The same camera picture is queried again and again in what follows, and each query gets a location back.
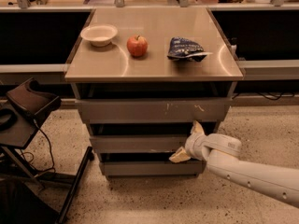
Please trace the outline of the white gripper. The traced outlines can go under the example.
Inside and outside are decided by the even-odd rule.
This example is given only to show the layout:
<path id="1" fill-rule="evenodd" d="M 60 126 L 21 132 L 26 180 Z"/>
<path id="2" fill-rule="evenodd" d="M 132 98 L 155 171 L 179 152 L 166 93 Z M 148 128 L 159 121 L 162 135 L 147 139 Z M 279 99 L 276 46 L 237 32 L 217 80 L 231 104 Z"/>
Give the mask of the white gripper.
<path id="1" fill-rule="evenodd" d="M 190 158 L 206 161 L 208 148 L 204 145 L 206 139 L 204 133 L 202 125 L 195 120 L 192 123 L 191 135 L 186 140 L 185 148 L 180 147 L 169 157 L 169 160 L 173 163 L 188 161 Z"/>

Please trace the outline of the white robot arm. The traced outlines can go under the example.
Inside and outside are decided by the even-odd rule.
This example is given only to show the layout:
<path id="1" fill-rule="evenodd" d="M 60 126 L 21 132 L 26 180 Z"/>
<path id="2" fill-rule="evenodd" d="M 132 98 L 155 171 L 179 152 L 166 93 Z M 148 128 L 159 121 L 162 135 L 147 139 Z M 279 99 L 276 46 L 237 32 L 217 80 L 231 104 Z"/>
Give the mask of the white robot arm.
<path id="1" fill-rule="evenodd" d="M 299 170 L 241 161 L 241 141 L 219 133 L 205 134 L 195 120 L 191 134 L 169 160 L 173 163 L 204 161 L 214 175 L 259 192 L 280 202 L 299 207 Z"/>

